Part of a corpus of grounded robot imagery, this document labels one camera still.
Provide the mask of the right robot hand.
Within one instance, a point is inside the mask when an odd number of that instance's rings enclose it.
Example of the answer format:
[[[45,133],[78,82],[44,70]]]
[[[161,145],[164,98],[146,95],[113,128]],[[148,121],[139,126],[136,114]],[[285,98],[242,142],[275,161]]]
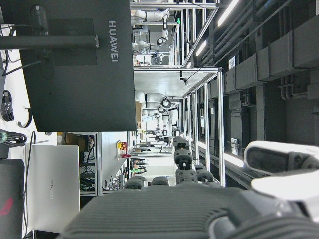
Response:
[[[120,191],[92,199],[62,239],[316,239],[319,149],[253,141],[244,162],[264,177],[249,190],[222,187],[192,163],[190,144],[173,140],[176,185],[130,178]]]

